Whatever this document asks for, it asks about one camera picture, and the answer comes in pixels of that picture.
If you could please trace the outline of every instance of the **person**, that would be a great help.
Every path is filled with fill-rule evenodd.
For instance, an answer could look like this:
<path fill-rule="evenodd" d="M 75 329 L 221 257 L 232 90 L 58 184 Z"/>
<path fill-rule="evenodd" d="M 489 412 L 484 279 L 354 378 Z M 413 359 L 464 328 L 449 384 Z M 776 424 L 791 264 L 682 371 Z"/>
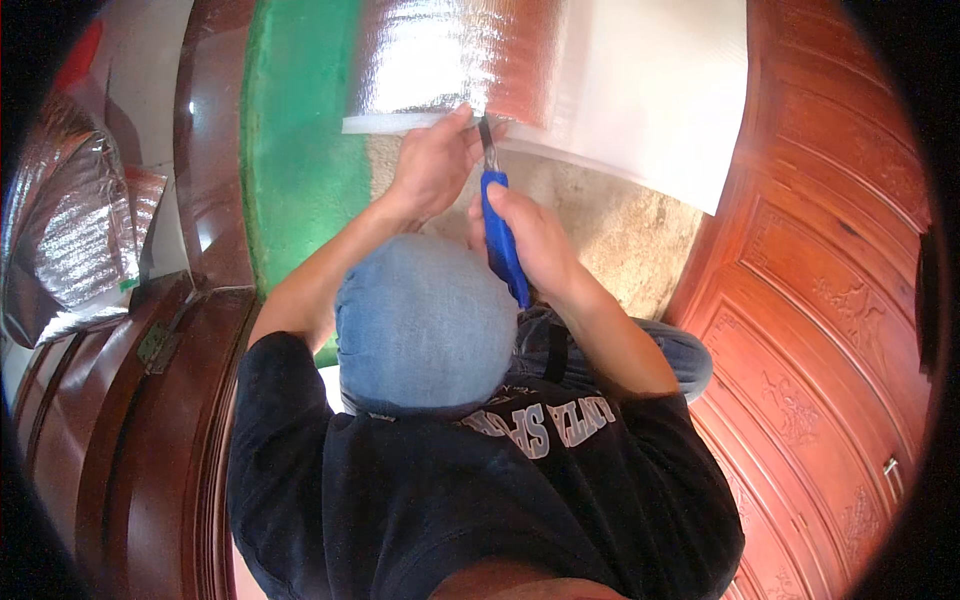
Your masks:
<path fill-rule="evenodd" d="M 482 155 L 472 118 L 410 131 L 389 190 L 264 302 L 230 442 L 237 548 L 275 598 L 721 596 L 744 537 L 687 408 L 703 345 L 632 321 L 557 215 L 504 187 L 532 309 L 487 266 L 479 197 L 466 246 L 416 233 Z M 313 362 L 334 328 L 341 414 Z"/>

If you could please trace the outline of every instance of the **blue utility knife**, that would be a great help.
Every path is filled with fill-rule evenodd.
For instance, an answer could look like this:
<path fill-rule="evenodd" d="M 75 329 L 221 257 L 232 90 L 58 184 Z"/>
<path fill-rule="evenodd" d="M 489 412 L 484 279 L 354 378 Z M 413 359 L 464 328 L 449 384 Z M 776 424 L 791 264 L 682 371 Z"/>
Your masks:
<path fill-rule="evenodd" d="M 504 187 L 507 185 L 507 174 L 500 170 L 496 162 L 496 148 L 493 146 L 493 137 L 490 133 L 490 122 L 484 113 L 477 126 L 480 130 L 480 139 L 483 142 L 483 177 L 480 178 L 480 195 L 483 198 L 483 222 L 487 231 L 487 257 L 490 268 L 504 281 L 510 289 L 511 295 L 516 298 L 520 308 L 530 308 L 530 290 L 527 288 L 527 277 L 520 268 L 520 261 L 516 257 L 516 241 L 514 233 L 507 223 L 494 212 L 487 200 L 487 186 L 496 181 Z"/>

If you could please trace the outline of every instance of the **stone floor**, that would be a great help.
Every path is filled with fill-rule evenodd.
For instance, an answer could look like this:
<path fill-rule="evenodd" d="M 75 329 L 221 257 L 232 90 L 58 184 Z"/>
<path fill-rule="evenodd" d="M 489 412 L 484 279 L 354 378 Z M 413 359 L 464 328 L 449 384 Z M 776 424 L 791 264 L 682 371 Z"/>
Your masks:
<path fill-rule="evenodd" d="M 371 197 L 394 176 L 400 138 L 370 135 Z M 628 314 L 658 319 L 670 302 L 703 212 L 660 192 L 576 167 L 509 151 L 498 153 L 513 189 L 555 208 L 580 260 L 620 301 Z M 465 239 L 466 209 L 479 189 L 480 169 L 446 213 L 426 232 Z"/>

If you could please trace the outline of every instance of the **silver insulation roll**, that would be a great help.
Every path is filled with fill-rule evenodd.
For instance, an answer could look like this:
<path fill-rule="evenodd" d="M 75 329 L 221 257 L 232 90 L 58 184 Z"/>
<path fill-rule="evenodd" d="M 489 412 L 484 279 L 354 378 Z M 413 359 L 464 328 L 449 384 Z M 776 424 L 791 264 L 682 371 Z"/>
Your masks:
<path fill-rule="evenodd" d="M 3 324 L 29 348 L 127 311 L 139 277 L 131 203 L 116 144 L 52 92 L 5 202 Z"/>
<path fill-rule="evenodd" d="M 551 120 L 564 0 L 369 0 L 347 117 L 444 113 L 461 102 L 518 123 Z"/>

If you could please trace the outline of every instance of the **jeans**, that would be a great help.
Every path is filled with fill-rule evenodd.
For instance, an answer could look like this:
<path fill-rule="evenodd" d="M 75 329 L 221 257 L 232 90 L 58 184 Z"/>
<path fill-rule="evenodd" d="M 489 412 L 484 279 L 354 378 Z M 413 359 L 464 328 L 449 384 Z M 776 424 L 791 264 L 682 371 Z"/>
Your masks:
<path fill-rule="evenodd" d="M 508 372 L 596 393 L 588 360 L 560 317 L 545 306 L 517 314 L 507 285 L 447 240 L 391 238 L 347 272 L 334 312 L 341 393 L 352 414 L 460 419 L 486 403 Z M 635 322 L 692 402 L 712 374 L 707 349 L 676 327 Z M 558 348 L 564 361 L 556 360 Z"/>

